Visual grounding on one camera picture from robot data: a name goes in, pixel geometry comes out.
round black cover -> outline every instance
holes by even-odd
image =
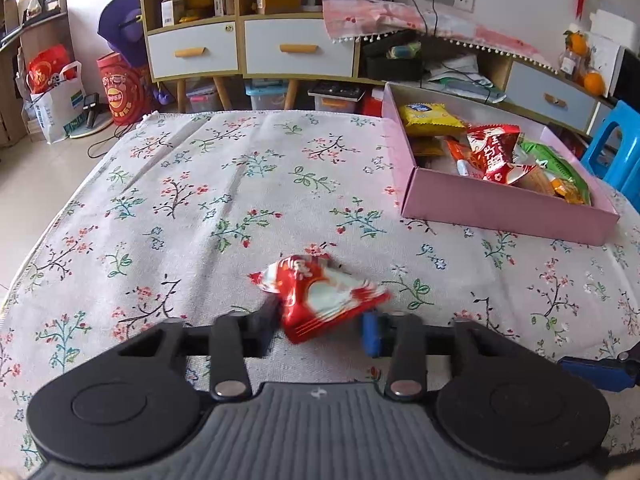
[[[436,416],[463,449],[503,468],[562,468],[600,447],[609,407],[560,367],[481,357],[438,394]]]
[[[96,468],[146,462],[179,446],[199,420],[198,394],[148,359],[87,362],[31,399],[27,424],[48,459]]]

red cylindrical container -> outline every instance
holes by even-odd
[[[97,63],[115,124],[133,124],[151,113],[153,97],[147,65],[133,68],[117,52],[101,57]]]

floral tablecloth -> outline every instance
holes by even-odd
[[[385,283],[388,310],[475,319],[539,354],[603,358],[640,335],[640,218],[604,247],[403,219],[381,120],[322,112],[153,114],[87,177],[16,276],[0,325],[0,466],[40,464],[25,424],[47,381],[167,317],[260,305],[247,278],[281,254],[334,256]],[[248,360],[264,380],[384,381],[352,324]],[[434,367],[432,385],[447,380]],[[205,388],[208,363],[187,380]],[[614,452],[640,439],[634,390],[607,394]]]

orange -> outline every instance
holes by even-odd
[[[565,43],[566,47],[575,52],[578,56],[584,57],[587,55],[589,51],[589,46],[587,45],[587,41],[584,39],[584,36],[580,34],[580,32],[565,32]]]
[[[597,72],[589,72],[582,82],[584,89],[592,95],[604,94],[604,79]]]

blue chair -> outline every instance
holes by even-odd
[[[617,126],[622,131],[622,141],[618,153],[607,168],[597,158]],[[593,136],[580,162],[589,173],[620,191],[638,209],[635,202],[640,203],[640,114],[625,102],[618,101]]]

